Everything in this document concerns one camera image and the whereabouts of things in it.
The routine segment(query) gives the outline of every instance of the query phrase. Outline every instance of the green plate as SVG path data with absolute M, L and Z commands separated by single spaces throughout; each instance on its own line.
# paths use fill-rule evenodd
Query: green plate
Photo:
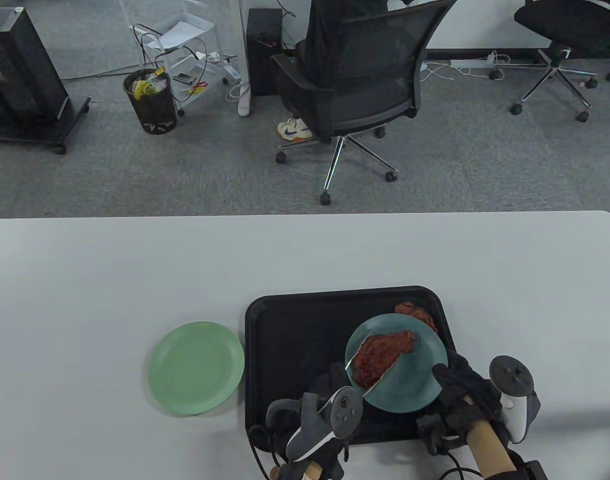
M 234 332 L 218 323 L 188 323 L 156 346 L 149 388 L 169 412 L 201 414 L 236 390 L 244 369 L 243 346 Z
M 353 357 L 362 341 L 371 335 L 394 334 L 411 330 L 416 337 L 415 350 L 401 355 L 394 368 L 365 397 L 377 409 L 394 414 L 416 412 L 433 402 L 440 393 L 431 368 L 435 364 L 447 365 L 447 350 L 439 336 L 426 324 L 400 313 L 385 313 L 370 318 L 353 332 L 345 349 L 345 363 Z M 360 394 L 365 389 L 353 379 L 353 365 L 347 370 L 353 387 Z

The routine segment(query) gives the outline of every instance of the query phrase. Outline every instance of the glove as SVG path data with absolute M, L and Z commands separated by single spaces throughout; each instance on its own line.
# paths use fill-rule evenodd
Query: glove
M 447 350 L 447 359 L 449 366 L 439 363 L 431 369 L 442 387 L 439 400 L 447 426 L 466 439 L 476 421 L 488 421 L 501 443 L 507 446 L 509 434 L 501 422 L 500 392 L 456 352 Z M 465 397 L 471 398 L 473 404 L 466 402 Z
M 315 393 L 320 397 L 319 408 L 329 400 L 329 398 L 336 393 L 341 387 L 350 385 L 347 373 L 345 372 L 344 365 L 341 363 L 333 363 L 327 373 L 319 376 L 314 381 L 314 384 L 309 389 L 311 393 Z M 280 455 L 283 460 L 286 460 L 286 447 L 287 442 L 294 434 L 294 432 L 300 427 L 300 418 L 295 412 L 285 412 L 284 416 L 281 416 L 277 422 L 277 426 L 280 426 L 280 431 L 277 432 L 274 438 L 274 447 L 276 453 Z M 280 469 L 279 479 L 291 478 L 292 476 L 298 477 L 300 472 L 304 473 L 310 462 L 316 462 L 323 468 L 321 480 L 341 480 L 344 476 L 343 467 L 341 467 L 338 461 L 340 452 L 344 450 L 344 461 L 349 459 L 349 439 L 339 440 L 333 438 L 325 443 L 321 448 L 316 450 L 310 457 L 300 462 L 292 462 Z

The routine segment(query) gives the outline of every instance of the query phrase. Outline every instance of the black trash can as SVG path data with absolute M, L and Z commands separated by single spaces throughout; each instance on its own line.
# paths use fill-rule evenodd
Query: black trash can
M 147 75 L 154 73 L 154 71 L 153 68 L 134 71 L 122 82 L 122 89 L 129 96 L 131 106 L 133 106 L 143 130 L 150 135 L 163 135 L 174 130 L 177 123 L 176 107 L 170 86 L 171 81 L 167 72 L 164 71 L 160 75 L 165 79 L 167 85 L 157 94 L 143 95 L 140 100 L 136 100 L 131 89 L 133 82 L 144 80 Z

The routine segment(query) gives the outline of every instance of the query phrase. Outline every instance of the black mesh chair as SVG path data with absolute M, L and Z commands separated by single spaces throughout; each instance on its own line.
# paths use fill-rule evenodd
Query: black mesh chair
M 385 136 L 384 125 L 400 116 L 410 119 L 420 105 L 420 69 L 431 35 L 456 0 L 436 0 L 375 16 L 344 20 L 337 35 L 326 74 L 332 86 L 315 85 L 284 54 L 272 57 L 276 83 L 286 108 L 303 119 L 314 137 L 280 146 L 276 162 L 287 160 L 285 151 L 316 142 L 330 144 L 337 137 L 334 157 L 320 196 L 329 205 L 329 185 L 344 145 L 355 145 L 389 171 L 393 182 L 398 169 L 361 144 L 353 134 L 376 128 Z
M 538 50 L 545 64 L 504 64 L 502 67 L 545 69 L 545 73 L 534 86 L 514 105 L 510 112 L 519 115 L 522 104 L 551 77 L 561 81 L 574 96 L 584 105 L 584 110 L 576 115 L 579 122 L 589 119 L 591 105 L 583 94 L 570 82 L 565 73 L 589 77 L 583 85 L 594 89 L 598 85 L 597 73 L 574 68 L 563 68 L 561 62 L 569 58 L 573 50 L 595 54 L 610 51 L 610 0 L 602 0 L 607 5 L 600 6 L 587 0 L 526 0 L 518 9 L 514 20 L 549 39 L 551 44 L 547 51 Z

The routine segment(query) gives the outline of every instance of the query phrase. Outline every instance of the gray carpet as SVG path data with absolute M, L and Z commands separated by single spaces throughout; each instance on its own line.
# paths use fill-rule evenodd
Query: gray carpet
M 135 62 L 116 1 L 26 5 L 62 77 Z M 50 26 L 54 19 L 62 29 Z M 580 64 L 603 74 L 610 68 L 608 61 Z M 455 79 L 422 84 L 417 118 L 392 122 L 382 140 L 363 136 L 400 168 L 399 180 L 386 183 L 383 169 L 348 146 L 327 207 L 318 195 L 332 147 L 294 150 L 286 165 L 274 162 L 276 124 L 288 116 L 277 97 L 256 98 L 252 116 L 239 118 L 219 86 L 188 108 L 174 132 L 152 136 L 140 129 L 121 77 L 70 82 L 73 98 L 94 102 L 66 156 L 0 144 L 0 218 L 610 211 L 610 83 L 587 91 L 594 108 L 580 124 L 579 105 L 553 81 L 522 115 L 507 112 L 534 72 L 509 70 L 497 82 L 441 73 Z

